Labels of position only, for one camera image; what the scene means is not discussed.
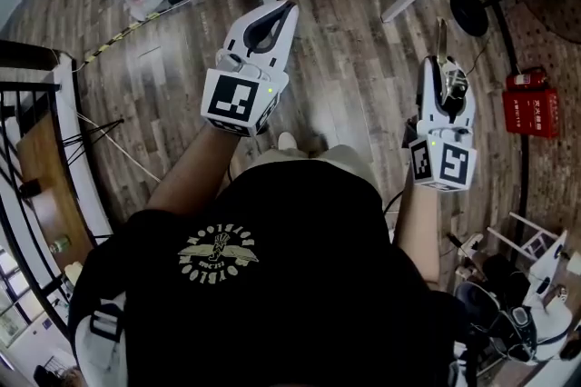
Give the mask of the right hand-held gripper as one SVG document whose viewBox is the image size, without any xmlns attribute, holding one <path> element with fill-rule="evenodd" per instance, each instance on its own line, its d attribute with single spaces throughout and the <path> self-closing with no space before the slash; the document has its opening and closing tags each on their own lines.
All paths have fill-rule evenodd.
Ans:
<svg viewBox="0 0 581 387">
<path fill-rule="evenodd" d="M 447 59 L 447 113 L 438 111 L 439 67 L 435 56 L 419 66 L 416 104 L 417 138 L 409 143 L 415 184 L 441 192 L 469 189 L 477 160 L 473 147 L 476 103 L 467 73 L 451 56 Z"/>
</svg>

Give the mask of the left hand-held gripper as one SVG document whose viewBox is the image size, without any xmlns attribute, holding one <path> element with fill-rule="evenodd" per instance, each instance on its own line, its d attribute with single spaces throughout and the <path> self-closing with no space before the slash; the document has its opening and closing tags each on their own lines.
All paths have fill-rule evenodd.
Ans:
<svg viewBox="0 0 581 387">
<path fill-rule="evenodd" d="M 207 122 L 239 136 L 263 133 L 289 82 L 284 69 L 298 18 L 299 7 L 280 0 L 232 24 L 216 65 L 206 73 L 201 115 Z"/>
</svg>

